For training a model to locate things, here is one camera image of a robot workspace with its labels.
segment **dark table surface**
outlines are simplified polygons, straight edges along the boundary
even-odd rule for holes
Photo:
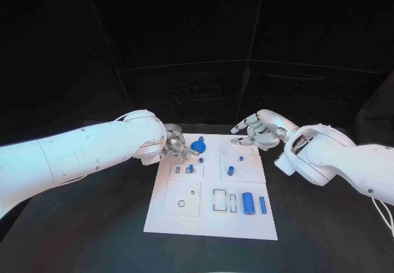
[[[320,187],[282,173],[282,148],[260,151],[279,241],[145,233],[158,164],[131,159],[32,198],[0,244],[0,272],[394,272],[372,199],[341,177]]]

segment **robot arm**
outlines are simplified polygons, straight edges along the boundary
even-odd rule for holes
[[[19,202],[70,184],[132,157],[144,165],[170,151],[198,155],[185,144],[178,125],[164,125],[148,110],[116,121],[0,147],[0,218]]]
[[[394,149],[377,144],[357,146],[331,126],[323,124],[299,128],[282,115],[269,110],[253,114],[233,128],[247,127],[249,138],[233,139],[233,144],[256,145],[263,150],[282,140],[285,151],[276,166],[292,175],[324,186],[341,175],[367,196],[394,205]]]

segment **white platform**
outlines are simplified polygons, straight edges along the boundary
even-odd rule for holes
[[[204,136],[207,145],[201,156],[188,155],[187,161],[174,155],[162,158],[145,232],[278,240],[258,147],[233,145],[234,135],[185,134],[187,143],[197,141],[200,136]],[[185,173],[191,164],[194,173]],[[233,176],[227,174],[230,166],[236,168]],[[224,212],[214,210],[216,189],[226,190]],[[253,194],[255,215],[245,214],[245,192]],[[230,195],[236,195],[237,212],[232,212]],[[260,196],[266,199],[268,214],[262,213]]]

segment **blue object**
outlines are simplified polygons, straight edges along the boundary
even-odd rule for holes
[[[200,152],[201,154],[206,152],[206,143],[203,141],[196,141],[191,145],[191,149]]]
[[[234,174],[234,167],[230,166],[230,167],[229,167],[229,175],[232,176],[233,174]]]
[[[265,197],[260,197],[260,205],[262,205],[262,213],[268,214]]]
[[[243,205],[245,205],[245,214],[255,214],[255,204],[253,204],[253,194],[250,192],[243,193]]]

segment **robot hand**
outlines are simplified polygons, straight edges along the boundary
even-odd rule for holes
[[[164,154],[167,155],[170,151],[172,154],[181,152],[183,157],[187,158],[187,154],[198,156],[200,153],[187,147],[185,137],[183,134],[183,128],[178,124],[167,123],[167,147],[164,148]]]
[[[236,145],[256,145],[265,151],[279,145],[281,140],[286,143],[292,133],[299,127],[276,112],[260,110],[250,115],[232,129],[237,133],[247,127],[247,138],[234,138],[232,143]]]

